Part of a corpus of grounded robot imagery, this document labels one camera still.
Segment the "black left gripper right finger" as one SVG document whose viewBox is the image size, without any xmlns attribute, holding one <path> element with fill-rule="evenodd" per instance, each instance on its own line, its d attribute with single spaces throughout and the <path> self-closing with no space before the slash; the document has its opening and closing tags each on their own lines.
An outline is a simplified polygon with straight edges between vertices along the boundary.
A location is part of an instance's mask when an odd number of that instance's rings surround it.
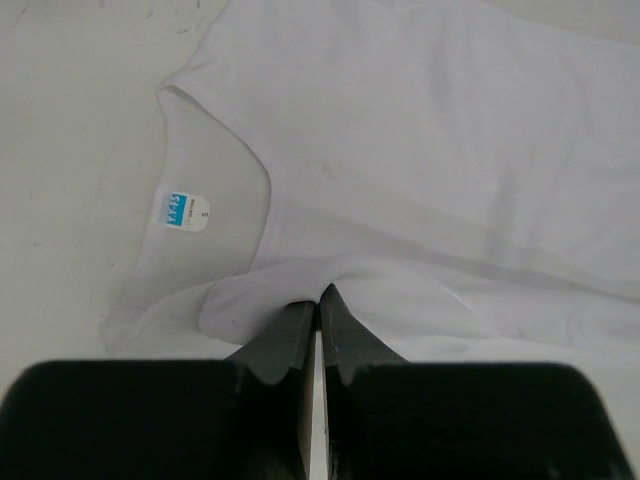
<svg viewBox="0 0 640 480">
<path fill-rule="evenodd" d="M 411 363 L 318 305 L 333 479 L 630 479 L 594 386 L 557 363 Z"/>
</svg>

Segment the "white t shirt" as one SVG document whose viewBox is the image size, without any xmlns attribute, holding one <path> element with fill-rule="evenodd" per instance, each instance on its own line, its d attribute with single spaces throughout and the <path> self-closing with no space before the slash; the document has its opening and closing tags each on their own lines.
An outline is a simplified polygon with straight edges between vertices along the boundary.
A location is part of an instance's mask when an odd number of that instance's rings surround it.
<svg viewBox="0 0 640 480">
<path fill-rule="evenodd" d="M 232 1 L 158 88 L 122 355 L 335 286 L 415 361 L 639 366 L 639 49 L 481 1 Z"/>
</svg>

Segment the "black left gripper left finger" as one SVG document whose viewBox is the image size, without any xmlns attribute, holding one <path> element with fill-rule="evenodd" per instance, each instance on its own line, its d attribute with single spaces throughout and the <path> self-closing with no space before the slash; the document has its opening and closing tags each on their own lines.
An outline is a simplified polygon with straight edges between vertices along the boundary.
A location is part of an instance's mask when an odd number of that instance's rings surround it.
<svg viewBox="0 0 640 480">
<path fill-rule="evenodd" d="M 315 306 L 222 360 L 70 360 L 1 405 L 5 479 L 305 479 Z"/>
</svg>

